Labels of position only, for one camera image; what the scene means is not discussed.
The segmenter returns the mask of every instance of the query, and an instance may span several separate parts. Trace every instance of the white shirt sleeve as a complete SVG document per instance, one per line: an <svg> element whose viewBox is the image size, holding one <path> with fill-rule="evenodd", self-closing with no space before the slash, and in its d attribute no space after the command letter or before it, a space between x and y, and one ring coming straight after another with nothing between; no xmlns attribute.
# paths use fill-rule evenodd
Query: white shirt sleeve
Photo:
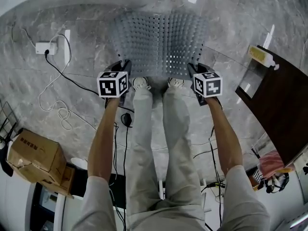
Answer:
<svg viewBox="0 0 308 231"><path fill-rule="evenodd" d="M246 175L243 166L235 166L226 176L224 211L219 231L270 230L270 217Z"/></svg>
<svg viewBox="0 0 308 231"><path fill-rule="evenodd" d="M108 182L97 176L90 176L81 206L81 216L73 231L116 231L116 221L109 193Z"/></svg>

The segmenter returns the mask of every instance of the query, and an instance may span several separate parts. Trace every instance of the power outlet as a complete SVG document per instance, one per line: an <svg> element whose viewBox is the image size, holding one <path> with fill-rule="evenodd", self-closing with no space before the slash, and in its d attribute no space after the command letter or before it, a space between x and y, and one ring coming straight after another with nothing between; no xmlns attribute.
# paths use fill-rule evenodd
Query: power outlet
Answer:
<svg viewBox="0 0 308 231"><path fill-rule="evenodd" d="M35 44L35 51L37 54L45 54L45 51L49 50L49 55L55 55L58 47L56 42L38 42Z"/></svg>

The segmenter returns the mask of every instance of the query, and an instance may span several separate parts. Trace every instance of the yellow object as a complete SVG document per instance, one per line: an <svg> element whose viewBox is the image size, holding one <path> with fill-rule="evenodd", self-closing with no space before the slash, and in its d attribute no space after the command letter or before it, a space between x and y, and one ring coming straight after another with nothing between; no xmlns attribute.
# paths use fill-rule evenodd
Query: yellow object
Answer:
<svg viewBox="0 0 308 231"><path fill-rule="evenodd" d="M271 54L256 46L250 45L247 54L250 55L252 59L255 59L257 62L263 64L265 67L275 66L275 70L279 68L279 64L276 64L273 61L273 56Z"/></svg>

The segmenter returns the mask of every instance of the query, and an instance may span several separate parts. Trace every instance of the shoe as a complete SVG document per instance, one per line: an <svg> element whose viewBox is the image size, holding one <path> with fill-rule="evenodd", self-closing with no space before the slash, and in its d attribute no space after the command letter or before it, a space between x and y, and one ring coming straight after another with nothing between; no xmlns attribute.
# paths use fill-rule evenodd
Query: shoe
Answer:
<svg viewBox="0 0 308 231"><path fill-rule="evenodd" d="M170 78L168 80L168 86L182 89L183 86L184 86L184 80L183 79Z"/></svg>
<svg viewBox="0 0 308 231"><path fill-rule="evenodd" d="M135 91L139 88L146 88L147 90L151 89L151 86L149 86L148 79L146 77L134 78L132 85Z"/></svg>

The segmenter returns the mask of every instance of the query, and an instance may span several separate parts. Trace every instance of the cardboard box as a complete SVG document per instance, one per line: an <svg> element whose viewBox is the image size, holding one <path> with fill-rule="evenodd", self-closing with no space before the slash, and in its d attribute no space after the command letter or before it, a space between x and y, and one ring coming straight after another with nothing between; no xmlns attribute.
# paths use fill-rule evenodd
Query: cardboard box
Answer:
<svg viewBox="0 0 308 231"><path fill-rule="evenodd" d="M70 194L70 191L72 188L74 175L75 175L75 169L72 167L66 166L60 186L48 180L42 180L39 183L45 186L50 191L60 193L67 197L72 198L73 196Z"/></svg>
<svg viewBox="0 0 308 231"><path fill-rule="evenodd" d="M12 144L7 162L29 182L61 184L66 160L59 143L24 130Z"/></svg>

